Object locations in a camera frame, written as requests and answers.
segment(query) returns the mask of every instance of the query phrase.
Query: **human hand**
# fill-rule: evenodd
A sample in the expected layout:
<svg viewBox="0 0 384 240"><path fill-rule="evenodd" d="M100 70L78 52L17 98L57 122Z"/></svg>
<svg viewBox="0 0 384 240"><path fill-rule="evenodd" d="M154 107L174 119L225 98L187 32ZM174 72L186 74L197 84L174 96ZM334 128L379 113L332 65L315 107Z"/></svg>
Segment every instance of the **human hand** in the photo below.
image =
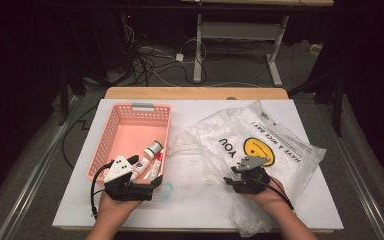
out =
<svg viewBox="0 0 384 240"><path fill-rule="evenodd" d="M141 203L142 201L116 201L106 192L102 192L99 201L98 217L86 239L113 239L118 229L126 222L130 213Z"/></svg>
<svg viewBox="0 0 384 240"><path fill-rule="evenodd" d="M283 188L283 184L276 178L271 177L269 185L281 193L285 191ZM258 206L260 206L260 208L262 208L270 215L274 215L279 211L284 211L285 209L290 210L290 207L285 202L285 200L281 196L279 196L279 194L269 188L266 188L264 191L258 194L241 195L256 202Z"/></svg>

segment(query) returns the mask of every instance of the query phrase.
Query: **forearm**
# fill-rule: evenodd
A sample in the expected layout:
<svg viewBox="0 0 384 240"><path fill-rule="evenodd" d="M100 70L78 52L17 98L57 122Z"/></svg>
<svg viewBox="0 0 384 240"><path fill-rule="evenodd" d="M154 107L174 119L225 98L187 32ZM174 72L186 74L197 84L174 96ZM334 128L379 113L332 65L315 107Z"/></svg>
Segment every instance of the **forearm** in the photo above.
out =
<svg viewBox="0 0 384 240"><path fill-rule="evenodd" d="M119 228L126 222L130 212L102 211L87 240L112 240Z"/></svg>
<svg viewBox="0 0 384 240"><path fill-rule="evenodd" d="M284 240L317 239L289 207L281 206L270 214L277 222Z"/></svg>

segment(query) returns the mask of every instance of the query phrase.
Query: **pink plastic basket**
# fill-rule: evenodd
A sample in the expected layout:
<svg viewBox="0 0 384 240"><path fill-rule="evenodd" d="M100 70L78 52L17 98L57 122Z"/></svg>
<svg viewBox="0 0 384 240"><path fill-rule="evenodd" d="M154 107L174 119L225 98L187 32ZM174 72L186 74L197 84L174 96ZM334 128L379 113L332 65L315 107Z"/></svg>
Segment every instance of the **pink plastic basket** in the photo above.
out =
<svg viewBox="0 0 384 240"><path fill-rule="evenodd" d="M87 177L93 179L95 173L104 164L109 163L118 155L129 158L139 155L144 157L143 150L155 140L166 148L170 128L171 106L149 103L117 103L112 107L101 139L87 170ZM165 153L160 166L159 175L164 171ZM137 178L138 182L150 183L144 179L155 159L151 161L144 174ZM103 185L108 170L103 171L97 178L97 183Z"/></svg>

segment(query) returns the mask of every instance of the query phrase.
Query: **wire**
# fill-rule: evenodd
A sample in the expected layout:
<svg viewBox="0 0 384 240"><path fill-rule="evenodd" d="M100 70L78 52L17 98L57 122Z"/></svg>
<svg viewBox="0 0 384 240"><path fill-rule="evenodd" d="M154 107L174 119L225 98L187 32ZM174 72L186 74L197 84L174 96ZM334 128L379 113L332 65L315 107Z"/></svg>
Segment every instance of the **wire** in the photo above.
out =
<svg viewBox="0 0 384 240"><path fill-rule="evenodd" d="M205 47L204 43L202 43L201 41L199 41L199 40L197 40L195 38L192 38L192 39L189 39L188 41L186 41L185 44L183 45L183 47L180 49L179 53L182 54L182 50L186 46L186 44L188 44L188 43L190 43L192 41L196 41L196 42L200 43L202 45L202 47L204 47L204 57L202 57L201 61L204 60L205 57L207 56L207 48Z"/></svg>
<svg viewBox="0 0 384 240"><path fill-rule="evenodd" d="M140 54L137 54L136 58L134 59L133 65L135 66L134 71L134 77L135 82L133 83L136 86L142 86L142 83L145 82L145 86L149 85L149 78L152 75L152 68L154 68L155 62L154 60L148 58L148 57L142 57ZM142 69L138 71L136 69L136 66L141 66ZM145 75L144 80L140 80L141 76Z"/></svg>
<svg viewBox="0 0 384 240"><path fill-rule="evenodd" d="M169 63L165 63L165 64L163 64L163 65L154 66L154 68L164 67L164 66L167 66L167 65L170 65L170 64L173 64L173 63L179 63L179 62L178 62L178 61L172 61L172 62L169 62Z"/></svg>
<svg viewBox="0 0 384 240"><path fill-rule="evenodd" d="M104 166L102 166L100 169L98 169L98 171L95 173L95 176L93 176L93 180L92 180L92 185L90 187L90 205L92 207L92 214L93 214L93 217L96 219L98 217L98 210L97 208L95 207L95 199L94 199L94 196L96 193L100 192L96 192L95 193L95 184L96 184L96 179L98 179L98 176L99 174L101 174L102 171L104 171L105 169L107 168L111 168L112 164L113 164L114 160L111 160L111 162L105 164Z"/></svg>
<svg viewBox="0 0 384 240"><path fill-rule="evenodd" d="M211 39L211 38L203 38L202 41L208 41L206 44L206 50L208 53L210 53L211 51L221 51L223 49L221 48L211 48L211 47L208 47L208 45L213 42L213 43L216 43L216 44L219 44L219 45L222 45L226 48L226 53L222 56L222 57L219 57L219 58L210 58L207 53L207 57L206 59L209 59L209 60L213 60L213 61L220 61L222 59L225 59L227 58L231 53L237 53L237 52L242 52L242 51L246 51L246 50L255 50L257 49L258 47L261 46L262 43L264 43L265 41L262 41L262 40L253 40L251 42L251 44L249 46L245 46L245 47L241 47L239 45L242 45L242 44L249 44L249 42L226 42L225 39L222 39L221 41L217 41L215 39Z"/></svg>
<svg viewBox="0 0 384 240"><path fill-rule="evenodd" d="M180 87L180 86L177 86L177 85L174 85L174 84L171 84L171 83L166 82L163 78L160 77L160 75L158 75L158 73L156 73L156 72L154 72L154 71L152 71L152 72L155 74L155 76L157 76L163 83L167 84L168 86L172 86L172 87Z"/></svg>
<svg viewBox="0 0 384 240"><path fill-rule="evenodd" d="M130 47L129 49L127 49L127 51L129 51L132 47L133 47L133 42L135 41L135 31L133 31L133 29L129 26L126 25L126 28L129 30L129 35L127 36L127 42L129 42L130 40L130 37L132 37L132 40L130 41Z"/></svg>
<svg viewBox="0 0 384 240"><path fill-rule="evenodd" d="M95 196L96 194L98 194L98 193L100 193L100 192L103 192L103 191L105 191L106 189L101 189L101 190L99 190L99 191L96 191L96 192L94 192L93 193L93 195Z"/></svg>
<svg viewBox="0 0 384 240"><path fill-rule="evenodd" d="M154 47L140 47L140 48L145 48L145 49L152 49L152 51L150 52L150 53L147 53L147 54L145 54L145 55L150 55L151 53L153 53L154 51L157 51L157 52L160 52L160 53L164 53L164 55L163 56L158 56L158 55L151 55L151 56L153 56L153 57L166 57L166 58L171 58L171 59L174 59L175 60L175 58L174 57L172 57L172 56L170 56L168 53L166 53L166 52L164 52L164 51L162 51L162 50L159 50L159 49L156 49L156 48L154 48Z"/></svg>
<svg viewBox="0 0 384 240"><path fill-rule="evenodd" d="M167 39L163 39L161 37L154 36L154 35L151 35L151 34L143 34L143 33L141 33L139 35L143 36L143 37L146 37L146 38L149 38L149 39L152 39L152 40L163 42L165 46L170 47L171 49L174 49L176 51L179 49L178 47L175 47L175 46L179 45L179 43L177 43L177 42L173 42L173 41L170 41L170 40L167 40Z"/></svg>
<svg viewBox="0 0 384 240"><path fill-rule="evenodd" d="M67 130L67 132L64 134L63 138L62 138L62 142L61 142L61 151L62 151L62 156L64 158L64 161L68 164L68 166L71 168L71 169L74 169L74 166L70 163L70 161L68 160L68 157L67 155L65 154L65 141L67 139L67 135L70 133L70 131L73 129L73 127L78 123L80 122L80 120L86 116L86 114L88 114L89 112L91 112L92 110L96 109L98 106L94 106L92 108L90 108L89 110L87 110L85 113L83 113Z"/></svg>
<svg viewBox="0 0 384 240"><path fill-rule="evenodd" d="M170 86L175 86L175 85L173 85L173 84L169 84L169 83L167 83L166 81L164 81L164 80L158 75L158 74L160 74L160 73L162 73L162 72L164 72L164 71L167 71L168 69L175 68L175 67L178 67L178 68L182 68L182 69L183 69L183 71L184 71L184 73L185 73L185 79L186 79L186 81L188 81L188 73L187 73L187 70L186 70L186 68L184 68L184 67L182 67L182 66L171 66L171 67L165 68L165 69L163 69L163 70L161 70L161 71L159 71L159 72L154 72L154 71L153 71L153 73L156 74L156 75L158 76L158 78L160 78L165 84L170 85Z"/></svg>
<svg viewBox="0 0 384 240"><path fill-rule="evenodd" d="M266 186L267 188L271 189L273 192L277 193L285 202L286 204L288 204L288 206L291 208L291 210L293 211L294 210L294 207L292 206L292 203L291 201L289 200L288 196L286 196L286 193L282 190L282 188L276 183L276 181L273 180L273 178L270 177L270 179L272 179L277 186L279 186L280 190L282 191L279 192L276 188L270 186L269 184L265 183L265 182L262 182L262 181L259 181L257 179L253 179L253 178L250 178L252 181L254 182L257 182L257 183L260 183L260 184L263 184L264 186Z"/></svg>

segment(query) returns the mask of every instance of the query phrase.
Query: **white plastic bag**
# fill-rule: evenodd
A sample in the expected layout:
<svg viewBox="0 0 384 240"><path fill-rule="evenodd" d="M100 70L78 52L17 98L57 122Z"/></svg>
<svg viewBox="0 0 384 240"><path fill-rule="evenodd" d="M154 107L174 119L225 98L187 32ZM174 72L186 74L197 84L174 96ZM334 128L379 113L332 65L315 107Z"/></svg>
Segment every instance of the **white plastic bag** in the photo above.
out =
<svg viewBox="0 0 384 240"><path fill-rule="evenodd" d="M326 150L299 139L276 119L259 101L247 107L219 111L185 129L170 143L168 154L200 149L207 175L213 184L225 184L223 177L238 179L231 171L246 155L271 159L267 173L279 179L294 204ZM276 225L252 201L233 190L234 216L242 237L267 232Z"/></svg>

